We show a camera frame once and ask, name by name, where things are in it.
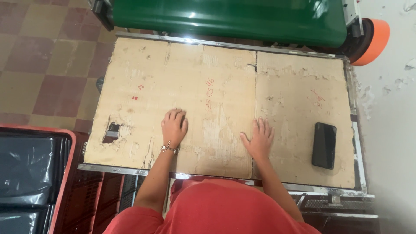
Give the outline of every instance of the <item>orange wheel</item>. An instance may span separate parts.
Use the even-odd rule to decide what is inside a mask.
[[[364,66],[376,59],[386,47],[390,37],[390,27],[386,21],[368,18],[364,18],[362,20],[363,24],[365,22],[370,23],[370,30],[367,30],[364,33],[371,33],[372,37],[370,44],[368,45],[366,50],[364,50],[362,56],[360,56],[356,61],[350,58],[352,62],[351,65],[354,66]]]

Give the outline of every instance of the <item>white wall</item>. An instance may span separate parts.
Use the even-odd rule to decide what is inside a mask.
[[[416,69],[405,69],[416,58],[416,0],[361,0],[359,6],[362,17],[391,28],[383,53],[355,67],[369,192],[376,195],[382,233],[416,233]]]

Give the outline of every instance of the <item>metal table frame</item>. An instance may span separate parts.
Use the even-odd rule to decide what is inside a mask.
[[[283,183],[283,185],[285,186],[287,190],[289,190],[289,193],[292,196],[294,195],[302,195],[303,197],[317,196],[317,195],[330,196],[332,197],[332,201],[334,204],[337,204],[337,203],[339,204],[340,197],[361,197],[364,199],[366,198],[371,199],[375,197],[374,195],[367,194],[363,156],[362,156],[362,150],[361,150],[361,144],[360,144],[360,131],[359,131],[356,102],[355,102],[355,89],[354,89],[355,81],[353,81],[349,59],[347,57],[340,56],[340,55],[322,54],[322,53],[316,53],[316,52],[303,52],[303,51],[277,49],[277,48],[270,48],[270,47],[240,45],[240,44],[233,44],[233,43],[197,40],[197,39],[192,39],[192,38],[167,37],[167,36],[148,35],[148,34],[130,33],[130,32],[117,32],[116,36],[134,38],[134,39],[168,41],[168,42],[175,42],[175,43],[188,43],[188,44],[194,44],[194,45],[201,44],[201,45],[218,46],[218,47],[240,49],[240,50],[255,50],[255,51],[262,51],[262,52],[271,52],[271,53],[278,53],[278,54],[320,57],[320,58],[327,58],[327,59],[341,59],[344,62],[344,75],[347,81],[347,89],[348,89],[350,109],[351,109],[352,128],[354,130],[354,138],[352,140],[352,143],[354,146],[354,162],[355,162],[354,168],[355,168],[356,186],[354,189],[342,189],[342,188],[320,187],[320,186],[291,184],[291,183]],[[80,163],[78,165],[78,169],[99,171],[99,172],[113,172],[113,173],[120,173],[120,174],[133,174],[133,175],[141,175],[141,176],[146,176],[149,172],[149,170],[146,170],[146,169],[116,167],[116,166],[87,164],[87,163]],[[183,174],[183,173],[172,173],[172,172],[169,173],[169,177],[174,178],[174,179],[189,179],[195,176],[200,177],[200,175],[194,175],[194,174]],[[257,179],[236,179],[236,180],[243,180],[247,185],[251,185],[251,186],[261,186],[261,180],[257,180]]]

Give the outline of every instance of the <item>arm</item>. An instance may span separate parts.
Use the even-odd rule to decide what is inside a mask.
[[[269,160],[270,147],[275,135],[275,129],[270,128],[269,121],[263,118],[253,120],[253,138],[247,139],[240,133],[241,139],[248,153],[253,157],[262,177],[263,190],[266,195],[273,198],[294,220],[303,222],[303,217]]]
[[[170,148],[178,147],[188,130],[188,120],[184,119],[182,121],[185,114],[184,111],[176,108],[166,113],[161,123],[163,145],[167,146],[170,141]],[[137,192],[134,206],[147,207],[162,213],[172,158],[172,150],[168,149],[165,152],[160,152]]]

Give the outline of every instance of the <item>orange roller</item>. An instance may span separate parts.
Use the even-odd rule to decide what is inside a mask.
[[[376,59],[387,45],[390,37],[389,24],[384,20],[368,19],[373,24],[373,38],[365,53],[351,65],[364,66]]]

